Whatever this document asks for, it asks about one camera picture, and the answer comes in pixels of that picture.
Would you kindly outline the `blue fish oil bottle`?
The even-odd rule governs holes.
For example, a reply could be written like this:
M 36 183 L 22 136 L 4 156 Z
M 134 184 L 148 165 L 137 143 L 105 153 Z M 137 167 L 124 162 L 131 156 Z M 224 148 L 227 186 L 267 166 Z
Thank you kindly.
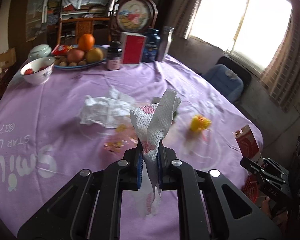
M 160 36 L 157 29 L 148 28 L 144 33 L 146 36 L 146 43 L 143 49 L 142 62 L 153 62 L 155 61 L 160 45 Z

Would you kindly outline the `blue fruit plate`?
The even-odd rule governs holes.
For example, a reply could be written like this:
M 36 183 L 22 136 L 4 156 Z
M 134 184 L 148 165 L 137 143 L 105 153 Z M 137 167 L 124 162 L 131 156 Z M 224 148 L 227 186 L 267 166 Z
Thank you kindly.
M 71 50 L 72 48 L 77 48 L 77 45 L 73 45 L 73 46 L 66 46 L 66 45 L 58 45 L 53 51 L 52 51 L 52 55 L 55 57 L 56 62 L 55 62 L 55 68 L 56 69 L 60 69 L 60 70 L 84 70 L 84 69 L 88 69 L 91 67 L 96 67 L 97 65 L 104 63 L 106 61 L 107 58 L 107 49 L 106 47 L 103 46 L 97 46 L 94 45 L 93 48 L 100 48 L 102 49 L 103 53 L 104 53 L 104 59 L 95 63 L 91 63 L 88 64 L 86 62 L 86 59 L 84 57 L 84 59 L 82 61 L 80 61 L 79 63 L 69 63 L 67 61 L 67 53 L 69 50 Z

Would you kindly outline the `white plastic bag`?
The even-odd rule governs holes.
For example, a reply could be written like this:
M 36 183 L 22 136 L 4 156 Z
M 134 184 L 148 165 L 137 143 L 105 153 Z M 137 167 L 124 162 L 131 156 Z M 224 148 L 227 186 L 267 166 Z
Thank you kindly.
M 110 88 L 107 96 L 85 97 L 84 106 L 79 113 L 79 123 L 117 128 L 130 119 L 129 111 L 135 107 L 134 98 L 119 92 L 116 88 Z

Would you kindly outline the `yellow pear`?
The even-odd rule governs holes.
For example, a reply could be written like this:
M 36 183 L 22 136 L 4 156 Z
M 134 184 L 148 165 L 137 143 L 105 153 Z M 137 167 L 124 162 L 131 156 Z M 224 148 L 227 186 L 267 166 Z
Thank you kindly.
M 95 63 L 104 59 L 104 53 L 100 48 L 93 48 L 86 53 L 85 59 L 88 64 Z

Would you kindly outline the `purple tablecloth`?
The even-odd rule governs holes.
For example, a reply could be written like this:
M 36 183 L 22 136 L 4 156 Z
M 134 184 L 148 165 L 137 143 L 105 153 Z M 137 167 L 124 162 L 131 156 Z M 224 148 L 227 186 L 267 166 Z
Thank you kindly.
M 19 228 L 77 172 L 99 171 L 119 160 L 136 142 L 130 121 L 117 128 L 82 125 L 87 95 L 107 96 L 110 88 L 147 106 L 171 88 L 181 99 L 163 144 L 195 169 L 218 169 L 237 187 L 247 172 L 235 132 L 249 125 L 259 147 L 261 131 L 201 76 L 171 56 L 164 62 L 105 64 L 83 71 L 54 70 L 38 86 L 16 75 L 0 100 L 0 218 L 11 233 Z M 195 115 L 211 120 L 190 131 Z

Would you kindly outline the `white patterned paper towel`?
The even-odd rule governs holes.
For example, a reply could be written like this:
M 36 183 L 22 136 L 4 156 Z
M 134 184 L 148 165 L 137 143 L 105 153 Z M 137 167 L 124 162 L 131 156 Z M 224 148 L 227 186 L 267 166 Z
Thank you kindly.
M 167 89 L 158 102 L 129 111 L 130 121 L 141 142 L 145 169 L 141 174 L 141 192 L 132 194 L 141 217 L 158 213 L 161 201 L 157 160 L 159 143 L 166 137 L 180 103 L 176 91 Z

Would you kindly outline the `white floral bowl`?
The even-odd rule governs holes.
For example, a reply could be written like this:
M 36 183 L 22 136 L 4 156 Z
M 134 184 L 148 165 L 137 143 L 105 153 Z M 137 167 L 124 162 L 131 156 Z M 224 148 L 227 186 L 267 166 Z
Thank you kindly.
M 56 59 L 54 57 L 42 57 L 35 59 L 23 66 L 20 70 L 21 76 L 27 83 L 42 85 L 50 78 Z

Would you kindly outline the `red flat box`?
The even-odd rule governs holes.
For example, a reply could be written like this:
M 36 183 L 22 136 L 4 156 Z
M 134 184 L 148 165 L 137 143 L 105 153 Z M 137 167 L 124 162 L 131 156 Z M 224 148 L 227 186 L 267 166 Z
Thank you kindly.
M 139 64 L 142 59 L 146 36 L 138 33 L 121 33 L 122 64 Z

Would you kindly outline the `silver metal bottle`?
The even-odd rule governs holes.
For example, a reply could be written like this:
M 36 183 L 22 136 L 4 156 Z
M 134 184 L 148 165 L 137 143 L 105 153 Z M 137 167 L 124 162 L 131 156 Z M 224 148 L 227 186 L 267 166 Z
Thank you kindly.
M 172 42 L 172 34 L 173 34 L 174 28 L 169 26 L 164 26 L 162 33 L 161 33 L 161 41 L 159 45 L 159 49 L 157 52 L 157 58 L 156 60 L 158 62 L 164 62 L 165 56 L 168 54 L 171 42 Z

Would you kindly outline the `dark supplement bottle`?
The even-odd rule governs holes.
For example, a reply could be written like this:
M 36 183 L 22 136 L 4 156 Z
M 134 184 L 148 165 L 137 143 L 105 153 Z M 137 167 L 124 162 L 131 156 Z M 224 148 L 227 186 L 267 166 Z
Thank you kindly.
M 121 42 L 110 41 L 107 52 L 107 70 L 119 70 L 122 56 Z

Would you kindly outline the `white lidded ceramic pot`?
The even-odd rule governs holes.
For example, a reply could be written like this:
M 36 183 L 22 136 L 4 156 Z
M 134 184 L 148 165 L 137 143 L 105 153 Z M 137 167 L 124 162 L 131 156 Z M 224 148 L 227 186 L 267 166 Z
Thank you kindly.
M 51 54 L 51 47 L 48 44 L 40 44 L 32 48 L 29 52 L 28 59 L 30 61 L 42 57 L 48 57 Z

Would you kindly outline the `red apple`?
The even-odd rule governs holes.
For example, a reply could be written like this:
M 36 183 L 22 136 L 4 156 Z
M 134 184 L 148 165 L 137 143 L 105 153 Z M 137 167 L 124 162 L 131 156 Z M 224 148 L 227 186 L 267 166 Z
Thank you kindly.
M 67 61 L 69 63 L 73 63 L 73 62 L 79 63 L 84 59 L 84 57 L 85 57 L 85 52 L 77 48 L 72 48 L 67 53 Z

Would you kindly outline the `yellow foam fruit net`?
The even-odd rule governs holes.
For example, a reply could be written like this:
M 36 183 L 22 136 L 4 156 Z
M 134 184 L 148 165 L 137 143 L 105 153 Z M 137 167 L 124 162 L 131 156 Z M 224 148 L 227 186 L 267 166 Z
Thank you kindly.
M 208 129 L 211 126 L 211 120 L 198 114 L 195 115 L 190 123 L 190 131 L 201 132 Z

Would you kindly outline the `red paper carton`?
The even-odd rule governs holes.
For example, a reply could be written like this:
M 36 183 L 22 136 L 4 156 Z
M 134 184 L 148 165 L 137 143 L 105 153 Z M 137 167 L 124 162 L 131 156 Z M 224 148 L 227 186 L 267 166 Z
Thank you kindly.
M 235 139 L 243 157 L 247 157 L 258 165 L 264 167 L 261 151 L 249 125 L 237 130 L 235 132 Z

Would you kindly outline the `orange fruit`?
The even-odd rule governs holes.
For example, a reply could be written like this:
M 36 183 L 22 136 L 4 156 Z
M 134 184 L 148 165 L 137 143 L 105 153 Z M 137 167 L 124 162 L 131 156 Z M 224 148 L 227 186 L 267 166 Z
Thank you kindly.
M 77 48 L 87 52 L 93 48 L 94 44 L 95 38 L 92 34 L 83 34 L 78 40 Z

